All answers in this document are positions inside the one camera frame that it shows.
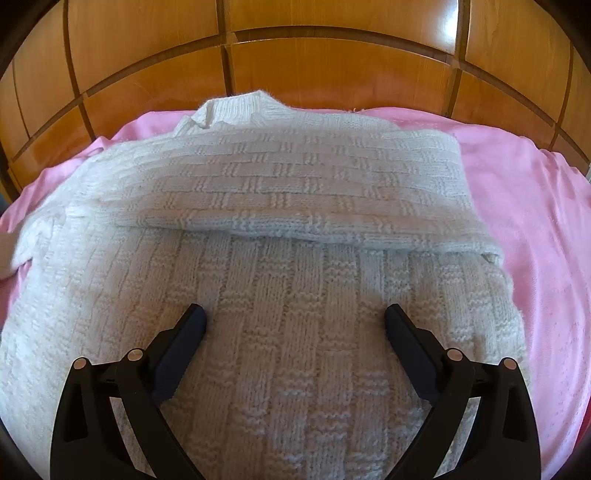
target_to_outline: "bed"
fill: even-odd
[[[553,17],[533,0],[107,3],[51,6],[0,80],[7,188],[22,192],[3,229],[107,139],[171,130],[210,98],[263,89],[451,133],[514,279],[551,478],[583,437],[591,397],[591,73]],[[151,111],[168,112],[140,117]],[[540,226],[544,241],[528,235]]]

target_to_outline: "white knitted sweater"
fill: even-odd
[[[45,479],[72,360],[118,360],[192,302],[208,331],[162,408],[208,480],[384,478],[428,411],[385,338],[391,303],[526,368],[501,252],[437,131],[211,100],[87,160],[1,241],[4,276],[33,266],[2,332],[0,417]]]

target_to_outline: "pink sheet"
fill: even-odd
[[[98,138],[73,159],[44,170],[2,216],[0,230],[14,229],[84,159],[114,142],[171,131],[190,113],[146,113],[112,140]],[[583,430],[591,397],[591,186],[562,155],[538,150],[530,140],[497,128],[402,108],[361,113],[404,129],[438,129],[460,142],[476,208],[503,246],[505,268],[514,279],[514,301],[523,313],[530,354],[543,478],[551,478]],[[23,265],[15,277],[0,282],[0,325],[27,270]]]

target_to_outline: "wooden headboard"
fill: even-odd
[[[591,73],[534,0],[60,0],[0,80],[18,190],[152,110],[264,89],[298,107],[402,106],[591,158]]]

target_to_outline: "silver rivet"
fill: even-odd
[[[464,358],[464,354],[455,348],[450,348],[447,351],[447,356],[450,360],[453,360],[454,362],[459,362],[460,360],[462,360],[462,358]]]
[[[80,370],[86,366],[86,358],[77,358],[74,360],[74,370]]]
[[[515,370],[517,368],[517,362],[512,358],[505,358],[503,360],[503,365],[505,365],[509,370]]]
[[[142,358],[143,356],[144,356],[143,351],[140,350],[139,348],[135,348],[127,354],[127,360],[129,360],[130,362],[136,362],[140,358]]]

